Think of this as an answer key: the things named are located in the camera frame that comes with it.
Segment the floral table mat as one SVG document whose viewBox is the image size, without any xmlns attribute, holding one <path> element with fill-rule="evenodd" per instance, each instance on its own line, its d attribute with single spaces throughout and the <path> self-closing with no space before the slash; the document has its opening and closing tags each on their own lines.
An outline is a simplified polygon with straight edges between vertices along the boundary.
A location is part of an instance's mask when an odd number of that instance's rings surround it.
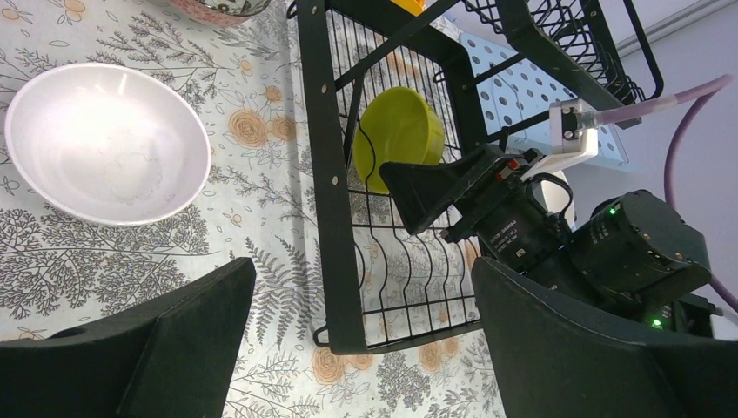
<svg viewBox="0 0 738 418">
<path fill-rule="evenodd" d="M 226 417 L 501 417 L 482 332 L 395 354 L 312 341 L 324 298 L 297 24 L 274 1 L 231 28 L 166 1 L 4 1 L 1 105 L 62 64 L 121 64 L 168 84 L 211 143 L 204 190 L 150 226 L 47 204 L 1 155 L 1 337 L 41 340 L 253 259 L 252 310 Z"/>
</svg>

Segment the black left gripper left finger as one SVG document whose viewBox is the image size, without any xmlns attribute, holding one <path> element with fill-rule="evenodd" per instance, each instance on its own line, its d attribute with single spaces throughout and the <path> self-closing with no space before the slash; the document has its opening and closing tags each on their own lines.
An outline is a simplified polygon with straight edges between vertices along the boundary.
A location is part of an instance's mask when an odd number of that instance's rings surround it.
<svg viewBox="0 0 738 418">
<path fill-rule="evenodd" d="M 1 345 L 4 417 L 219 417 L 256 279 L 238 258 L 45 340 Z"/>
</svg>

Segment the yellow toy block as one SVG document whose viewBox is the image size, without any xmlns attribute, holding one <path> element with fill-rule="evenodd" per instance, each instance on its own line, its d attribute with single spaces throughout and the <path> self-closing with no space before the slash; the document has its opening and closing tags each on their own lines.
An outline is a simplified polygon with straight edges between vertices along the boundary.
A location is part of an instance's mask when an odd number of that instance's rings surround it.
<svg viewBox="0 0 738 418">
<path fill-rule="evenodd" d="M 424 11 L 426 4 L 425 0 L 392 0 L 392 2 L 415 17 Z"/>
</svg>

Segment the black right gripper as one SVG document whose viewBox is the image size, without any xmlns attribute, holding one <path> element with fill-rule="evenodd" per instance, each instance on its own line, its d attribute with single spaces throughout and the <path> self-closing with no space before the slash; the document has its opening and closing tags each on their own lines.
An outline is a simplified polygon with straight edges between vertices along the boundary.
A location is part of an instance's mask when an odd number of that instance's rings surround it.
<svg viewBox="0 0 738 418">
<path fill-rule="evenodd" d="M 454 208 L 460 218 L 443 229 L 444 241 L 476 236 L 494 258 L 524 273 L 556 253 L 572 232 L 565 210 L 552 212 L 534 196 L 543 182 L 572 192 L 557 176 L 533 171 L 543 158 L 535 148 L 507 154 L 487 144 L 449 164 L 386 162 L 379 175 L 409 234 L 424 232 Z"/>
</svg>

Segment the blue perforated stand tray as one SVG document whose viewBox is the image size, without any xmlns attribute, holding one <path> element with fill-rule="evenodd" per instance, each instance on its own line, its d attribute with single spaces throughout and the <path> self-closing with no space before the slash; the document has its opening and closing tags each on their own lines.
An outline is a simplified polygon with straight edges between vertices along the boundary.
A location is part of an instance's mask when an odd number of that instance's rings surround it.
<svg viewBox="0 0 738 418">
<path fill-rule="evenodd" d="M 460 34 L 459 42 L 476 76 L 516 54 L 506 46 L 465 32 Z M 488 133 L 547 111 L 556 102 L 575 98 L 572 91 L 527 59 L 481 82 L 476 91 Z M 613 125 L 598 128 L 598 155 L 587 163 L 624 172 L 634 169 Z"/>
</svg>

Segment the black wire dish rack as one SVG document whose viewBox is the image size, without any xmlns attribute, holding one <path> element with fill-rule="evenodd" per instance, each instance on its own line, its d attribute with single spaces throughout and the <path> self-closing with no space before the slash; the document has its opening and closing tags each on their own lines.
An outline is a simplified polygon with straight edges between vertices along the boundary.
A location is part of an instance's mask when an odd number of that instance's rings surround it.
<svg viewBox="0 0 738 418">
<path fill-rule="evenodd" d="M 432 26 L 452 7 L 440 1 L 417 16 L 391 1 L 295 1 L 288 9 L 299 27 L 325 292 L 325 324 L 313 339 L 335 354 L 386 354 L 481 327 L 471 315 L 468 279 L 450 272 L 451 246 L 441 247 L 441 257 L 431 255 L 426 241 L 413 250 L 400 241 L 397 225 L 376 220 L 372 204 L 391 206 L 390 197 L 349 184 L 359 107 L 370 93 L 392 84 L 379 74 L 381 60 L 398 49 L 411 53 L 422 70 L 419 84 L 439 93 L 432 106 L 444 119 L 444 146 L 456 158 L 483 144 L 506 146 L 514 134 L 547 120 L 539 112 L 504 120 L 497 129 L 486 127 L 492 115 L 475 97 L 477 88 L 522 61 L 598 110 L 645 98 L 622 66 L 600 1 L 465 2 L 466 12 L 513 47 L 511 56 L 478 73 L 468 52 Z M 379 243 L 382 253 L 399 243 L 408 260 L 425 261 L 429 278 L 442 281 L 440 298 L 365 309 L 360 293 L 368 262 L 355 243 L 357 232 L 386 232 L 387 241 Z"/>
</svg>

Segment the white bowl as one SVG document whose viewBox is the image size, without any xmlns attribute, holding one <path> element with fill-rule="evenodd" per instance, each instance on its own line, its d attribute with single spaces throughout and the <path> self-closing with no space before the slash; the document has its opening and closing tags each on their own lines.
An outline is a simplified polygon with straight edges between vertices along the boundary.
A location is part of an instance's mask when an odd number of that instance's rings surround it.
<svg viewBox="0 0 738 418">
<path fill-rule="evenodd" d="M 536 185 L 533 188 L 533 195 L 543 207 L 553 213 L 560 212 L 570 200 L 567 192 L 563 188 L 548 181 L 542 181 Z M 567 208 L 565 219 L 568 226 L 574 230 L 576 228 L 574 202 L 572 202 Z"/>
<path fill-rule="evenodd" d="M 107 226 L 177 214 L 203 190 L 211 145 L 171 87 L 114 64 L 67 64 L 22 86 L 4 118 L 12 164 L 57 209 Z"/>
</svg>

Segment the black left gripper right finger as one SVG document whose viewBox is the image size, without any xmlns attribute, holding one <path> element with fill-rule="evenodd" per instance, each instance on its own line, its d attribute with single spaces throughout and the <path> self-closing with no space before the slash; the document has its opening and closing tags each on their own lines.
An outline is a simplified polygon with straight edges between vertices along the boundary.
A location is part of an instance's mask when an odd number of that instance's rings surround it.
<svg viewBox="0 0 738 418">
<path fill-rule="evenodd" d="M 737 344 L 606 313 L 478 258 L 472 283 L 509 417 L 734 417 Z"/>
</svg>

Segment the white bowl front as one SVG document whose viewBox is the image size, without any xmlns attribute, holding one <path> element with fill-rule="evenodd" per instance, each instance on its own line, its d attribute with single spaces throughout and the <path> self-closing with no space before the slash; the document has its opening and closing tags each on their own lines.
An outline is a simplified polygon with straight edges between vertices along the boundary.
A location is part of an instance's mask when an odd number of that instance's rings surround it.
<svg viewBox="0 0 738 418">
<path fill-rule="evenodd" d="M 4 118 L 12 164 L 57 209 L 107 226 L 177 214 L 203 190 L 211 145 L 171 87 L 114 64 L 67 64 L 22 86 Z"/>
</svg>

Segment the pink patterned bowl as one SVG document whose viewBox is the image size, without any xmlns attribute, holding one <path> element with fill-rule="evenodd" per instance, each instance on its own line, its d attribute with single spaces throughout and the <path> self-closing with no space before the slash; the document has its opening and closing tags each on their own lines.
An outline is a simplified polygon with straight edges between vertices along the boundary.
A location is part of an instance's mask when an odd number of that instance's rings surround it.
<svg viewBox="0 0 738 418">
<path fill-rule="evenodd" d="M 271 0 L 168 0 L 165 3 L 200 24 L 230 27 L 265 11 Z"/>
</svg>

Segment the yellow-green bowl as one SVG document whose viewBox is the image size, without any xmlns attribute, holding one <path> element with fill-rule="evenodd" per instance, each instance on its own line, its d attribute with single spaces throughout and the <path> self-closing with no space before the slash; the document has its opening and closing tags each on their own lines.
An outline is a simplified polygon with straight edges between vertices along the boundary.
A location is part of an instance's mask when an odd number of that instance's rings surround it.
<svg viewBox="0 0 738 418">
<path fill-rule="evenodd" d="M 437 165 L 446 142 L 444 126 L 418 92 L 393 87 L 365 109 L 354 135 L 352 160 L 359 181 L 371 192 L 387 194 L 379 168 L 387 162 Z"/>
</svg>

